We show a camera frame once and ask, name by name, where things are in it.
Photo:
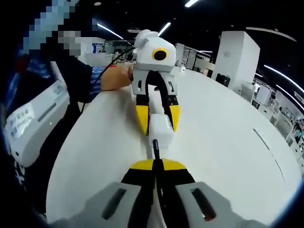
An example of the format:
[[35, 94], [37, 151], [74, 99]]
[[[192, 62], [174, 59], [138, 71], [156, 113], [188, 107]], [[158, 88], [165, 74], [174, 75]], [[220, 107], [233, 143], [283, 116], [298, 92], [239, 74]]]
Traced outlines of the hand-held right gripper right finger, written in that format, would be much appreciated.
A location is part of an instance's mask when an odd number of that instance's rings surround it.
[[195, 181], [178, 161], [158, 160], [161, 212], [168, 228], [264, 228], [232, 210], [228, 199], [202, 181]]

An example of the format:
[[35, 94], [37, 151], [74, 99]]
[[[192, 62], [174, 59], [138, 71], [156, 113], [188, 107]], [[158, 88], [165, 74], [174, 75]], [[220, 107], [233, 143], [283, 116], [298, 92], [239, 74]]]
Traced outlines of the person's left hand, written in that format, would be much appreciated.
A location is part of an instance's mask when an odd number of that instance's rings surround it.
[[101, 76], [101, 91], [118, 90], [131, 83], [133, 64], [119, 63], [110, 67]]

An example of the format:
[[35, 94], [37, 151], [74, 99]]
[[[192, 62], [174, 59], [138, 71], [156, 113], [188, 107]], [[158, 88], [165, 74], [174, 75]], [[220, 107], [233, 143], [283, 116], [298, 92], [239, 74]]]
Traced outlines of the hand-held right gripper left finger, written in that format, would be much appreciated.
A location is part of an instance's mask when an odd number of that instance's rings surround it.
[[156, 172], [153, 159], [137, 161], [120, 182], [112, 182], [69, 219], [51, 223], [53, 228], [145, 228], [153, 205]]

